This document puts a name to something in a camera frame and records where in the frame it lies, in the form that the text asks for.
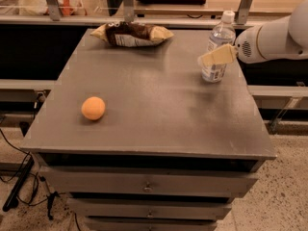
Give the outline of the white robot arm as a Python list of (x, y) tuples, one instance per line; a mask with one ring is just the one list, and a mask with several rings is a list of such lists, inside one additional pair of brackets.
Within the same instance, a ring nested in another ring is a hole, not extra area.
[(250, 27), (239, 34), (235, 45), (226, 44), (201, 55), (200, 66), (231, 64), (238, 57), (246, 64), (271, 60), (308, 58), (308, 0), (289, 15)]

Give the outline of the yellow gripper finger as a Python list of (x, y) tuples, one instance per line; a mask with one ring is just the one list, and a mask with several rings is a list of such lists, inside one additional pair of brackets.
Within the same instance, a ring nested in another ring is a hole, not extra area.
[(231, 44), (223, 44), (213, 51), (200, 56), (197, 62), (201, 66), (211, 66), (213, 64), (231, 64), (237, 58), (238, 51)]

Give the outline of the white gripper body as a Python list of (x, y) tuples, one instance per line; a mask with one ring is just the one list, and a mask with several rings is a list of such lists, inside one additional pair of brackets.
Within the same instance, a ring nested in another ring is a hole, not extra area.
[(238, 50), (238, 58), (246, 64), (260, 63), (264, 59), (258, 48), (260, 30), (260, 27), (251, 27), (241, 32), (236, 38), (235, 46)]

